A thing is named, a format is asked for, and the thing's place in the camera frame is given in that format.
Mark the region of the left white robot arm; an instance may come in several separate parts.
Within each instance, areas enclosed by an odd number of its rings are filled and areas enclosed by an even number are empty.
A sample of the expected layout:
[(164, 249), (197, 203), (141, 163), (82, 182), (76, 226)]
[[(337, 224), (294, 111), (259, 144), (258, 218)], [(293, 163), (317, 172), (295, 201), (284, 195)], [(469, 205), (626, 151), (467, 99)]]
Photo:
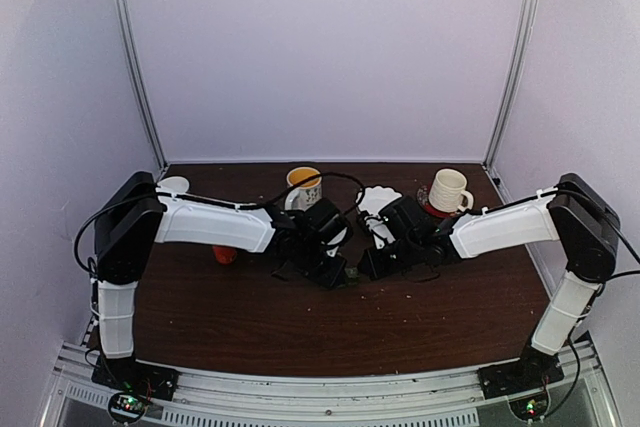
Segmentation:
[(123, 391), (144, 380), (135, 360), (135, 292), (154, 245), (189, 243), (272, 255), (311, 282), (334, 289), (346, 282), (339, 248), (352, 235), (346, 217), (328, 199), (306, 200), (300, 186), (284, 201), (236, 203), (174, 189), (137, 172), (94, 221), (98, 327), (103, 369)]

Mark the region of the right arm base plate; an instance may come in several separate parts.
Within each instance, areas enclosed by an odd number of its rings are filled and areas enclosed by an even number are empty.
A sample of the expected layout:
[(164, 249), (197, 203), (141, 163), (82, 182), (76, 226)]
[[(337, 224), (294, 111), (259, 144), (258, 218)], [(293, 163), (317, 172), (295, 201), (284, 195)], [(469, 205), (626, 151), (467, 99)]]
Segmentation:
[(541, 389), (546, 382), (565, 378), (559, 365), (541, 371), (536, 367), (523, 367), (519, 362), (490, 365), (480, 368), (477, 374), (486, 400)]

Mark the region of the orange pill bottle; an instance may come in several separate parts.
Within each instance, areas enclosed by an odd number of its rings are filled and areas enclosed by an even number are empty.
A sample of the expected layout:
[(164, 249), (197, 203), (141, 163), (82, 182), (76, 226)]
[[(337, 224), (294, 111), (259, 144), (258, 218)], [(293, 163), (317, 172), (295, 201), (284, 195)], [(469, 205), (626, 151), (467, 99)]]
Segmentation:
[(220, 265), (231, 265), (237, 258), (237, 250), (233, 247), (215, 245), (212, 247), (212, 251), (215, 260)]

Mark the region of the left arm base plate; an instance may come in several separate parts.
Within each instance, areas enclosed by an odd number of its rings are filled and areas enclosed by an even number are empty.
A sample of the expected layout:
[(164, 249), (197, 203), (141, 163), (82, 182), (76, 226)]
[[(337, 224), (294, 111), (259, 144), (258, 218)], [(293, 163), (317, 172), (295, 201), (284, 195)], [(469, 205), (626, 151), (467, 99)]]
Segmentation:
[(91, 376), (95, 384), (165, 401), (173, 399), (178, 379), (177, 370), (141, 363), (134, 357), (108, 359), (100, 356)]

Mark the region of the green weekly pill organizer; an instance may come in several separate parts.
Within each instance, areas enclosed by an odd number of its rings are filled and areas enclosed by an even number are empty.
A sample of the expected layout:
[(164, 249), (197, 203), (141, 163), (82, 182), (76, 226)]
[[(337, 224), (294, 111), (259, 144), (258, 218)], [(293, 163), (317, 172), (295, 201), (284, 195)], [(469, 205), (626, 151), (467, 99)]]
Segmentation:
[(346, 267), (344, 269), (345, 284), (348, 287), (355, 287), (359, 284), (359, 271), (356, 267)]

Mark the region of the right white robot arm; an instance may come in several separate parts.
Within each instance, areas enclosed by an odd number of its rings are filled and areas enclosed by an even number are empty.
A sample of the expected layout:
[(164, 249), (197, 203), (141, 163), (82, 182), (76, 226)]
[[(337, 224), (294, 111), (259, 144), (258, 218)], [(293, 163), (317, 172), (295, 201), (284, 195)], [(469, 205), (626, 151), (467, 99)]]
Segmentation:
[(616, 268), (619, 216), (575, 173), (531, 197), (440, 223), (416, 199), (376, 186), (364, 192), (359, 222), (374, 241), (358, 263), (371, 280), (417, 264), (436, 267), (525, 244), (560, 242), (565, 273), (512, 370), (513, 380), (526, 389), (550, 373), (556, 354)]

